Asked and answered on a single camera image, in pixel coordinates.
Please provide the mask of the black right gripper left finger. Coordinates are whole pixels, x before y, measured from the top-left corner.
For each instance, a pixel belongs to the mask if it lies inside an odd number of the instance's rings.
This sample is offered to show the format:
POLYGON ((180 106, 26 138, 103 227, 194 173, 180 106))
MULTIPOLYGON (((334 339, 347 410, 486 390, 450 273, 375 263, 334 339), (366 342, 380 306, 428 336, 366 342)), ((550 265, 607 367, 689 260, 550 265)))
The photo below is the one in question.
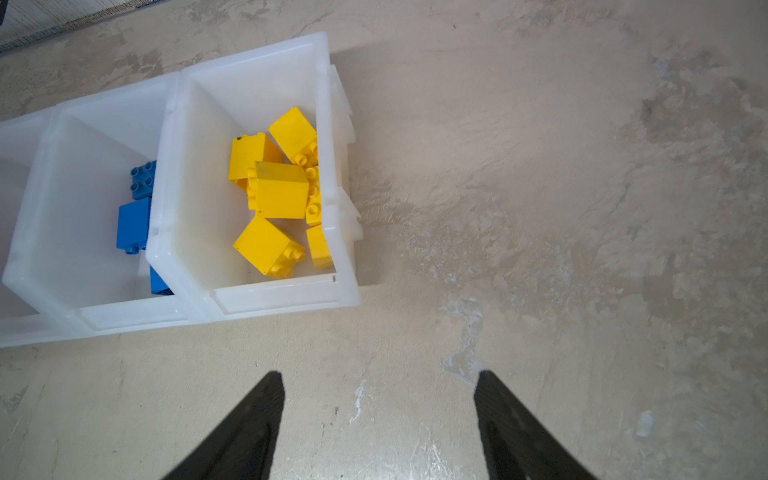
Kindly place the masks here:
POLYGON ((267 373, 168 479, 267 479, 285 402, 282 375, 267 373))

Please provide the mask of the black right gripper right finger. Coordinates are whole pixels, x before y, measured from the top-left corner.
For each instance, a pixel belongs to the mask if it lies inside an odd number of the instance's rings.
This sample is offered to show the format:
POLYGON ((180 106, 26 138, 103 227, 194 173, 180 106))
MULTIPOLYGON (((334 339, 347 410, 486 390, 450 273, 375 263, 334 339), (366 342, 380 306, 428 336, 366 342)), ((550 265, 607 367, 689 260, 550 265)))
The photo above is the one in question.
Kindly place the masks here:
POLYGON ((592 479, 490 370, 474 392, 480 438, 491 479, 592 479))

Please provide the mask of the yellow lego brick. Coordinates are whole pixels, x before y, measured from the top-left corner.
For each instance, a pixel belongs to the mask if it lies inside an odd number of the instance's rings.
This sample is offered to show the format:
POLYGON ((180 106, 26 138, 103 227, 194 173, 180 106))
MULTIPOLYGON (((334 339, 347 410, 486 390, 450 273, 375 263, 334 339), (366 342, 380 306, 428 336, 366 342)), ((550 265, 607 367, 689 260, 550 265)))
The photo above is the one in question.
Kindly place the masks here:
POLYGON ((258 162, 248 172, 248 208, 265 219, 303 219, 309 182, 293 164, 258 162))
POLYGON ((305 258, 305 248, 269 220, 254 217, 233 244, 261 274, 287 279, 305 258))
POLYGON ((232 142, 228 179, 246 190, 248 172, 258 162, 282 163, 283 155, 265 133, 236 137, 232 142))
POLYGON ((318 165, 317 132, 298 107, 282 115, 268 131, 292 164, 302 168, 318 165))
POLYGON ((319 170, 317 167, 309 167, 304 172, 309 182, 305 220, 310 227, 314 227, 322 223, 322 195, 319 170))

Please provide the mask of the dark blue lego brick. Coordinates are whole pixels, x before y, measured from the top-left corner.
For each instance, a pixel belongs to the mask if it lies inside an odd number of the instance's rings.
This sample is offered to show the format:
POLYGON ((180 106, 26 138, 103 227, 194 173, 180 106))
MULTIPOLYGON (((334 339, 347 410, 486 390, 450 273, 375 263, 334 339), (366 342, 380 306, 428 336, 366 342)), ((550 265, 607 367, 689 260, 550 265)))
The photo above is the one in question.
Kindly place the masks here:
POLYGON ((156 161, 149 161, 131 170, 130 191, 132 199, 139 201, 153 194, 156 161))

